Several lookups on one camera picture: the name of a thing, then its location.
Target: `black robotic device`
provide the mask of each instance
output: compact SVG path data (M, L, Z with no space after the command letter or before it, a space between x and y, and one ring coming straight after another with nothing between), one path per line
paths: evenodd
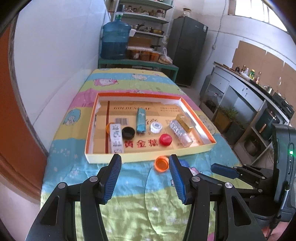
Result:
M250 165L211 166L212 172L239 178L254 189L236 189L230 182L201 173L193 176L189 168L181 166L176 155L171 155L169 167L177 195L183 204L191 204L183 241L194 241L196 237L207 240L210 201L215 202L216 211L214 241L264 241L263 227L270 227L270 236L280 221L290 221L295 214L294 143L296 129L275 124L273 171ZM121 158L115 154L97 176L72 186L59 183L39 212L26 241L76 241L74 202L77 201L81 204L84 240L107 241L99 204L106 204L111 198L120 168Z

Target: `black bottle cap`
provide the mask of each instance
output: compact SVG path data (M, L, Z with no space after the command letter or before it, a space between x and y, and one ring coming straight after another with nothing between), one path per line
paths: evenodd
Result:
M123 139L131 140L134 138L136 132L132 127L127 126L122 129L121 133Z
M117 7L117 12L123 12L124 11L124 4L119 4Z

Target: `silver bolt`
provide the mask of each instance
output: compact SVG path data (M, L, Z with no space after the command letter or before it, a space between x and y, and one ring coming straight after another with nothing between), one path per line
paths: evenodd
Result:
M98 177L97 176L92 176L90 177L89 179L92 183L96 182L98 180Z
M225 186L226 186L226 188L232 188L233 187L232 183L225 183Z
M199 182L200 181L200 177L197 177L197 176L193 176L191 179L194 182Z
M65 186L66 186L65 183L60 183L60 184L58 185L58 188L59 188L59 189L63 189Z

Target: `orange bottle cap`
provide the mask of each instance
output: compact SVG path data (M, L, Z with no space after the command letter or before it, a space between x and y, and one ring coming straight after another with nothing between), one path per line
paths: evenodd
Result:
M158 172L165 172L168 169L168 158L166 156L159 156L154 162L154 168Z
M106 132L110 134L110 124L115 124L114 122L110 122L106 125Z

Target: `blue stripe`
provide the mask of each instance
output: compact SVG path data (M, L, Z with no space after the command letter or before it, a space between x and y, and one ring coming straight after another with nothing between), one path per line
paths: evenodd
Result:
M113 79L113 80L137 80L135 79L132 73L95 73L91 74L86 81L92 81L95 79ZM174 84L168 77L161 77L150 74L139 74L146 77L144 81L148 82L157 82L164 84Z
M226 141L214 135L217 144L205 153L183 156L184 166L195 167L205 175L212 175L210 167L213 163L227 166L239 165L239 161ZM106 164L89 164L84 155L85 140L54 140L44 175L42 191L51 193L58 183L68 185L82 183L96 175ZM122 164L121 172L114 189L113 196L127 196L155 192L171 186L169 171L158 173L153 167L154 161L141 161Z

